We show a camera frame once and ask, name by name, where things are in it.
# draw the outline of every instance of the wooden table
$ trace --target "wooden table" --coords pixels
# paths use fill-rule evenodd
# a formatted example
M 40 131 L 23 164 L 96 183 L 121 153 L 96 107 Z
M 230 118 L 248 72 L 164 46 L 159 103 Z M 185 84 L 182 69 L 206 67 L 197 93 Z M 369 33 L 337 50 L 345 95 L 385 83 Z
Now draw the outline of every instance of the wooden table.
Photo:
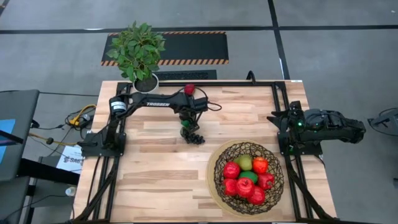
M 106 125 L 108 100 L 115 95 L 117 82 L 103 82 L 93 121 L 93 132 Z M 300 100 L 308 109 L 302 82 L 286 81 L 289 101 Z M 179 87 L 161 87 L 172 94 Z M 211 153 L 226 141 L 250 139 L 272 151 L 284 170 L 284 193 L 269 212 L 256 217 L 259 222 L 294 221 L 285 162 L 279 153 L 277 128 L 267 116 L 275 110 L 272 90 L 259 87 L 203 87 L 209 100 L 223 106 L 221 111 L 208 111 L 199 121 L 198 134 L 206 143 L 188 145 L 180 137 L 180 120 L 170 108 L 141 108 L 126 120 L 127 144 L 120 160 L 112 210 L 112 222 L 239 222 L 247 218 L 225 212 L 213 201 L 205 182 L 206 164 Z M 284 110 L 281 93 L 281 109 Z M 314 156 L 302 156 L 309 191 L 327 213 L 336 216 L 325 169 Z M 86 206 L 96 158 L 84 161 L 75 197 L 75 213 Z M 95 194 L 100 176 L 98 166 Z M 300 209 L 305 217 L 302 195 Z M 107 193 L 104 194 L 100 218 L 104 217 Z

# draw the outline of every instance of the concrete floor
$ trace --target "concrete floor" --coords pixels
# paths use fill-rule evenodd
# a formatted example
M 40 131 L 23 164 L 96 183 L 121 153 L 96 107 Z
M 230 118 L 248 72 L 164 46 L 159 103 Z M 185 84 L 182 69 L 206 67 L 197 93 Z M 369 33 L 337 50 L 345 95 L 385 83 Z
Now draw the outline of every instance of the concrete floor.
M 398 24 L 395 0 L 276 1 L 280 26 Z M 155 27 L 270 26 L 261 0 L 10 0 L 0 30 L 120 28 L 132 21 Z M 290 77 L 303 80 L 312 108 L 338 110 L 366 121 L 395 107 L 398 30 L 282 31 Z M 219 79 L 281 79 L 273 31 L 227 32 L 229 65 L 163 66 L 161 70 L 217 69 Z M 0 35 L 0 91 L 31 89 L 98 94 L 103 80 L 120 80 L 114 67 L 101 67 L 106 34 Z M 41 95 L 35 119 L 51 127 L 96 97 Z M 368 131 L 356 145 L 323 143 L 326 172 L 338 216 L 343 220 L 396 223 L 398 139 Z M 66 130 L 39 134 L 60 139 Z M 72 133 L 67 141 L 77 141 Z M 28 141 L 24 157 L 50 151 Z M 37 209 L 34 223 L 63 222 L 70 206 Z

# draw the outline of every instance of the woven basket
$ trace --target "woven basket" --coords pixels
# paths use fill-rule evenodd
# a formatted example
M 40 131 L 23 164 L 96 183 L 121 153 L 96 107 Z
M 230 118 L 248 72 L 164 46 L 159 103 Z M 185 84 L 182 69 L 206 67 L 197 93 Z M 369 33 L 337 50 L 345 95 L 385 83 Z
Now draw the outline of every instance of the woven basket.
M 249 154 L 252 158 L 261 156 L 268 161 L 268 173 L 274 175 L 274 186 L 266 190 L 266 200 L 262 205 L 253 205 L 240 196 L 227 196 L 223 188 L 223 169 L 227 162 Z M 284 191 L 284 175 L 278 158 L 272 152 L 254 141 L 235 140 L 223 144 L 209 159 L 206 169 L 206 183 L 211 196 L 224 210 L 239 216 L 253 217 L 269 211 L 281 198 Z

